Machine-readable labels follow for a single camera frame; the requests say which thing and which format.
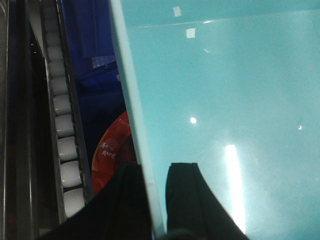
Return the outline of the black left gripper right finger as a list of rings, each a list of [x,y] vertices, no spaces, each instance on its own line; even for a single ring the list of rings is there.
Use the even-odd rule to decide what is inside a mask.
[[[196,163],[173,163],[165,186],[167,232],[163,240],[246,240]]]

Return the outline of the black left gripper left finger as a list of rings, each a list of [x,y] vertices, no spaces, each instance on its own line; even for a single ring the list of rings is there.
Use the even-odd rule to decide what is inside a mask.
[[[152,239],[152,223],[141,166],[121,166],[88,205],[40,239]]]

